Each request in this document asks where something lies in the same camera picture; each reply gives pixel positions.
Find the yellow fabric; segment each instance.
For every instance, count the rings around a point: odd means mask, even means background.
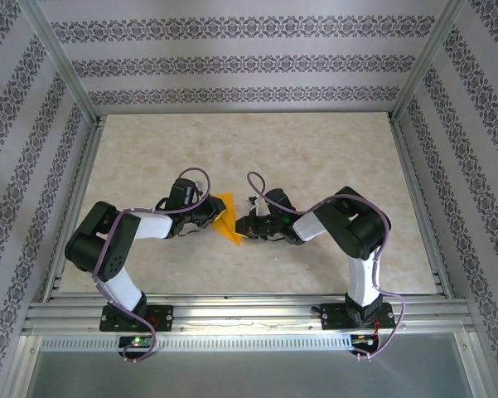
[[[232,193],[226,192],[213,196],[223,201],[226,210],[219,214],[214,222],[211,223],[212,228],[224,237],[232,240],[236,245],[241,246],[241,237],[235,233],[235,207]]]

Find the metal rail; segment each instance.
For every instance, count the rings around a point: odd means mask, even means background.
[[[436,278],[439,278],[440,287],[444,292],[446,299],[452,299],[455,295],[453,294],[451,282],[447,276],[446,267],[440,254],[440,249],[434,235],[433,227],[431,226],[431,221],[429,220],[428,211],[425,206],[425,202],[423,201],[422,193],[420,192],[418,180],[414,174],[413,164],[411,163],[407,148],[404,145],[404,138],[397,122],[389,119],[389,124],[394,138],[394,146],[398,152],[401,168],[404,171],[404,178],[409,191],[409,196],[411,198],[411,202],[413,203],[414,215],[416,216],[416,220],[418,222],[420,234],[422,234],[423,246],[425,247],[429,264],[433,269],[435,284],[437,284]]]
[[[404,322],[398,332],[470,332],[473,320],[463,299],[409,296]],[[179,297],[149,298],[150,304],[175,307],[172,332],[167,334],[291,334],[329,333],[312,306],[343,303],[343,296],[291,296],[284,298]],[[401,304],[391,301],[398,318]],[[23,335],[100,335],[99,317],[106,302],[102,298],[52,300],[33,303],[27,311]],[[354,330],[354,333],[367,332]]]
[[[437,18],[437,22],[434,24],[422,50],[418,54],[416,62],[414,62],[409,77],[399,91],[398,98],[396,98],[394,108],[391,112],[394,121],[398,121],[401,118],[405,108],[413,98],[414,92],[427,73],[429,66],[433,62],[433,58],[437,54],[453,23],[455,23],[464,4],[466,4],[466,0],[447,0],[444,5]]]
[[[88,119],[90,127],[96,125],[98,113],[94,103],[90,99],[89,93],[77,75],[77,72],[72,65],[72,61],[66,55],[50,22],[42,11],[39,2],[37,0],[19,0],[18,3],[24,11],[24,15],[33,26],[36,34],[39,36],[39,39],[41,39],[48,55],[65,81],[66,86],[74,96],[75,102],[77,102],[81,111]]]

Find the floor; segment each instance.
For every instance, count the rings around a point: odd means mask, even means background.
[[[254,195],[245,175],[264,175],[297,209],[345,185],[378,205],[393,230],[380,284],[404,293],[436,293],[386,114],[110,115],[80,220],[100,200],[118,208],[153,207],[179,172],[203,167],[212,193],[234,194],[236,218]],[[203,179],[199,173],[189,178]],[[305,245],[243,240],[211,228],[172,240],[137,240],[126,264],[146,293],[344,293],[348,264],[327,234]],[[60,291],[95,292],[68,263]]]

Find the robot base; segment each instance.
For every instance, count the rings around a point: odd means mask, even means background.
[[[172,330],[173,306],[171,305],[147,305],[145,314],[140,316],[151,323],[157,332]],[[103,307],[99,330],[101,332],[150,332],[146,325],[122,313],[111,304]]]
[[[357,329],[358,327],[348,315],[346,307],[345,303],[326,303],[321,304],[320,308],[313,307],[312,310],[321,314],[322,330]],[[380,328],[395,327],[394,312],[389,303],[382,303],[371,323],[365,324],[363,328],[373,328],[376,318],[380,321]]]

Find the patterned wallpaper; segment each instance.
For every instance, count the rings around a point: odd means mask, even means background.
[[[70,203],[88,124],[15,2],[0,0],[0,391]]]
[[[498,1],[463,8],[400,127],[498,388]]]
[[[444,3],[41,5],[94,104],[107,114],[390,110]]]

